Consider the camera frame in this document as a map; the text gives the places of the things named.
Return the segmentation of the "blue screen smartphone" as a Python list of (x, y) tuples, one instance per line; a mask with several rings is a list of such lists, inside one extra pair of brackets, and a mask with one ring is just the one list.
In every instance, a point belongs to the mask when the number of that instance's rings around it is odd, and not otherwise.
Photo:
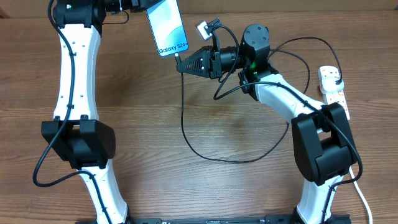
[(152, 35), (161, 57), (189, 48), (177, 0), (161, 0), (147, 9)]

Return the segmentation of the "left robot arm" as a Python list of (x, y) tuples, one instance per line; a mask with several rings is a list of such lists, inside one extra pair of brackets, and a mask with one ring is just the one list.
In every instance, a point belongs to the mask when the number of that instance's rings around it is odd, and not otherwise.
[[(95, 223), (133, 223), (113, 170), (116, 136), (99, 121), (95, 97), (96, 58), (107, 13), (142, 12), (155, 1), (50, 1), (48, 17), (61, 46), (60, 89), (51, 121), (42, 122), (48, 146), (33, 173), (34, 184), (50, 187), (79, 175), (95, 206)], [(58, 180), (40, 183), (38, 172), (54, 150), (74, 170)]]

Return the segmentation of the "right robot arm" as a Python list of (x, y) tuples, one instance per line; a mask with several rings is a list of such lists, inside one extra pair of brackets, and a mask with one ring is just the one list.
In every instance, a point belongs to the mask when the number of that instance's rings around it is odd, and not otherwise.
[(291, 215), (268, 215), (266, 223), (349, 223), (348, 215), (331, 212), (338, 186), (353, 164), (360, 164), (345, 109), (339, 103), (324, 104), (289, 85), (269, 58), (268, 28), (247, 26), (235, 46), (221, 48), (216, 30), (220, 23), (201, 23), (203, 39), (212, 40), (184, 60), (177, 71), (225, 82), (233, 73), (239, 89), (283, 117), (292, 130), (296, 165), (305, 181), (298, 205)]

